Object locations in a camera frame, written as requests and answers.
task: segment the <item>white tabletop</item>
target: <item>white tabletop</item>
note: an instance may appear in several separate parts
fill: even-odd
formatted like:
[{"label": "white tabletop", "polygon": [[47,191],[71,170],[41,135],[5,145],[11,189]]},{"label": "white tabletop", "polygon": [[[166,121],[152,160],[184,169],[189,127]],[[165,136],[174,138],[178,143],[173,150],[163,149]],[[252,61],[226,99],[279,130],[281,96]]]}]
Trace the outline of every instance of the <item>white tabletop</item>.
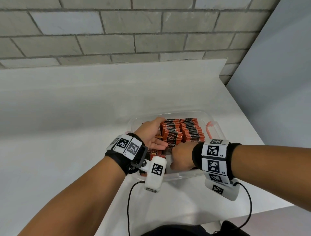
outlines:
[{"label": "white tabletop", "polygon": [[[132,71],[128,65],[113,65],[112,71],[119,73],[126,67],[127,74],[132,77],[148,77],[147,81],[140,80],[139,83],[131,80],[124,84],[120,81],[95,83],[93,86],[79,84],[74,88],[68,87],[68,83],[57,89],[49,86],[25,90],[7,85],[3,92],[0,91],[1,108],[6,108],[2,111],[9,111],[12,101],[23,104],[23,107],[35,101],[35,112],[27,115],[31,116],[29,120],[37,122],[21,124],[19,129],[2,127],[7,135],[0,139],[0,235],[16,235],[53,196],[95,165],[111,140],[129,129],[126,121],[133,116],[203,109],[219,122],[230,141],[262,145],[245,115],[217,78],[216,74],[225,61],[213,61],[147,63],[142,67],[145,74],[137,73],[135,65]],[[107,68],[68,67],[60,70],[68,74],[74,70],[79,77],[83,73],[77,70],[107,71]],[[34,74],[48,74],[51,70],[18,72],[33,77]],[[12,71],[6,76],[14,75],[18,80],[16,73]],[[154,74],[161,74],[161,78],[166,74],[166,80],[154,80]],[[25,111],[18,105],[15,109],[27,121]],[[64,126],[68,119],[71,122]],[[229,201],[207,189],[204,180],[204,176],[199,176],[164,182],[157,194],[143,190],[142,185],[136,186],[129,208],[131,235],[141,235],[163,224],[202,224],[249,213],[249,199],[243,189],[240,189],[236,201]],[[126,177],[96,235],[127,233],[127,199],[136,181],[131,175]],[[245,186],[252,197],[253,213],[291,205],[255,186],[247,183]]]}]

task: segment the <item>left hand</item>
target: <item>left hand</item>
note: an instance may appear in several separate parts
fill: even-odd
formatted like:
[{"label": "left hand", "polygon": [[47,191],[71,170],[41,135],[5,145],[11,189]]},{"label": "left hand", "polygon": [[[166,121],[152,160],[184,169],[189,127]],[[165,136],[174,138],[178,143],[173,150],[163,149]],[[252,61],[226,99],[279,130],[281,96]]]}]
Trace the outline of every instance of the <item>left hand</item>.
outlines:
[{"label": "left hand", "polygon": [[154,137],[157,134],[161,134],[159,127],[164,120],[163,117],[157,117],[152,121],[146,121],[134,134],[140,137],[149,149],[164,150],[168,144]]}]

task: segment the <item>forearm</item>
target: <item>forearm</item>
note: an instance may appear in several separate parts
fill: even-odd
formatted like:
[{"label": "forearm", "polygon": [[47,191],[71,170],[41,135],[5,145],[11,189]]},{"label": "forearm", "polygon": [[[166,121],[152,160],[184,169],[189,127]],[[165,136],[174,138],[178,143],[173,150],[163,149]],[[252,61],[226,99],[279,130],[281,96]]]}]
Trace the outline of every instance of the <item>forearm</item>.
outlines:
[{"label": "forearm", "polygon": [[235,148],[232,173],[311,211],[311,149],[240,145]]},{"label": "forearm", "polygon": [[19,236],[93,236],[125,174],[110,157],[48,202]]}]

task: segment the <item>right hand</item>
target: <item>right hand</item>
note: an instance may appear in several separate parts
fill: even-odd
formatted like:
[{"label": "right hand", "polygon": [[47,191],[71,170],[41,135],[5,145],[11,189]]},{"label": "right hand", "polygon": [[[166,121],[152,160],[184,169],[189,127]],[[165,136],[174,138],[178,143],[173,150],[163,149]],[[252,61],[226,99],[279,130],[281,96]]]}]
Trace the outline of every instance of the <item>right hand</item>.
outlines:
[{"label": "right hand", "polygon": [[192,150],[197,145],[196,142],[180,143],[172,149],[172,170],[186,171],[195,167],[192,161]]}]

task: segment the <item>brick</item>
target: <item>brick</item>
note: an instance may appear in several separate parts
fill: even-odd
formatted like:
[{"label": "brick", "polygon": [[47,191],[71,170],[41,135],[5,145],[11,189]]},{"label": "brick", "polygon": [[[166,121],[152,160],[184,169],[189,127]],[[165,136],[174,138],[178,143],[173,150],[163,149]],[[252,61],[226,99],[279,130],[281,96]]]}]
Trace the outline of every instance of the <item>brick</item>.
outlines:
[{"label": "brick", "polygon": [[14,38],[27,57],[82,54],[74,36]]},{"label": "brick", "polygon": [[268,12],[221,12],[215,31],[260,31]]},{"label": "brick", "polygon": [[258,33],[237,33],[232,41],[232,44],[230,45],[230,48],[249,49],[257,36]]},{"label": "brick", "polygon": [[134,9],[190,9],[193,0],[133,0]]},{"label": "brick", "polygon": [[227,49],[234,34],[189,34],[185,50]]},{"label": "brick", "polygon": [[112,61],[114,63],[159,61],[159,54],[157,54],[157,53],[144,53],[144,54],[112,55]]},{"label": "brick", "polygon": [[55,58],[10,59],[0,60],[0,63],[6,68],[59,66],[59,63]]},{"label": "brick", "polygon": [[59,57],[58,59],[62,65],[66,66],[111,63],[110,57],[108,55]]},{"label": "brick", "polygon": [[163,32],[212,31],[217,16],[217,12],[165,12]]},{"label": "brick", "polygon": [[197,0],[195,9],[246,9],[251,0]]},{"label": "brick", "polygon": [[58,0],[0,0],[4,9],[48,9],[61,8]]},{"label": "brick", "polygon": [[202,59],[204,52],[161,53],[160,61]]},{"label": "brick", "polygon": [[32,12],[45,35],[102,34],[98,12]]},{"label": "brick", "polygon": [[219,78],[221,80],[221,82],[224,83],[224,85],[226,85],[229,80],[231,79],[232,75],[220,75]]},{"label": "brick", "polygon": [[185,35],[135,35],[137,52],[181,51]]},{"label": "brick", "polygon": [[78,36],[78,40],[85,54],[135,52],[133,35]]},{"label": "brick", "polygon": [[222,71],[220,72],[220,75],[233,75],[238,66],[239,63],[226,64],[222,69]]},{"label": "brick", "polygon": [[273,10],[280,0],[253,0],[250,9],[267,9]]},{"label": "brick", "polygon": [[101,12],[101,15],[107,34],[161,31],[161,12]]},{"label": "brick", "polygon": [[69,9],[131,9],[130,0],[62,0]]},{"label": "brick", "polygon": [[0,38],[0,58],[3,57],[24,57],[14,43],[8,38]]},{"label": "brick", "polygon": [[41,34],[26,12],[0,12],[0,36]]},{"label": "brick", "polygon": [[227,63],[241,62],[247,50],[225,50],[206,52],[203,59],[227,59]]}]

